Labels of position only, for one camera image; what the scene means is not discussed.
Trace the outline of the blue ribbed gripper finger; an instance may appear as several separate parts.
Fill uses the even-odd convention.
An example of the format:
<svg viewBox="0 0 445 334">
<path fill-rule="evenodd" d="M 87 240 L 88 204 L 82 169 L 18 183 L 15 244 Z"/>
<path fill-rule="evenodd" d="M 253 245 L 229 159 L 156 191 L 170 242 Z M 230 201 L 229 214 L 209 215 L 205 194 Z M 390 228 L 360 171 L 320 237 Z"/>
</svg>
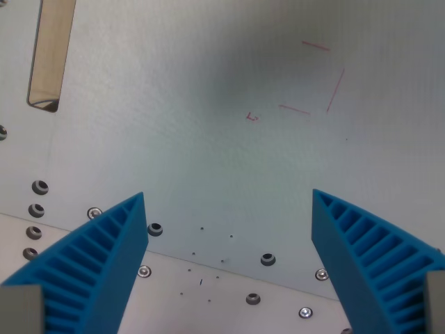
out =
<svg viewBox="0 0 445 334">
<path fill-rule="evenodd" d="M 443 333 L 444 254 L 313 191 L 311 240 L 354 333 Z"/>
<path fill-rule="evenodd" d="M 143 193 L 73 230 L 3 281 L 38 285 L 46 333 L 116 333 L 148 245 Z"/>
</svg>

